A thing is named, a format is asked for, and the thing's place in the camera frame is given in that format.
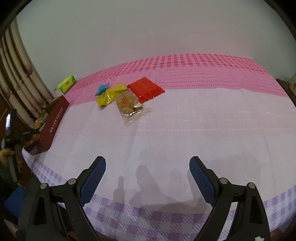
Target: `transparent plastic bag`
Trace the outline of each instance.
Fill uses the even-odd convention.
[[[125,124],[131,123],[150,112],[150,109],[144,107],[129,90],[124,91],[115,99],[115,102]]]

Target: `red snack bag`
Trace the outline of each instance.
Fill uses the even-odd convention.
[[[165,92],[161,87],[159,87],[146,77],[141,78],[134,83],[131,83],[130,85],[128,85],[128,88],[130,88],[139,98],[140,103],[151,100],[154,97]]]

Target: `person's hand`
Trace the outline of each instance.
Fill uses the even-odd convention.
[[[8,157],[14,155],[14,153],[15,152],[9,148],[0,151],[0,161],[4,167],[8,168]]]

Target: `curtain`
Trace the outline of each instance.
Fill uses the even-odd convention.
[[[0,41],[0,59],[0,94],[32,126],[53,97],[25,50],[16,20]]]

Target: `pink tablecloth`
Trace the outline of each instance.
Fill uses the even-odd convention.
[[[166,92],[125,126],[115,103],[99,110],[100,84],[147,77]],[[273,230],[296,211],[296,108],[250,59],[176,54],[121,64],[79,80],[51,149],[23,151],[41,182],[65,183],[97,156],[107,169],[85,206],[93,226],[118,240],[193,240],[211,207],[190,172],[199,156],[218,177],[254,182]],[[231,208],[220,239],[231,225]]]

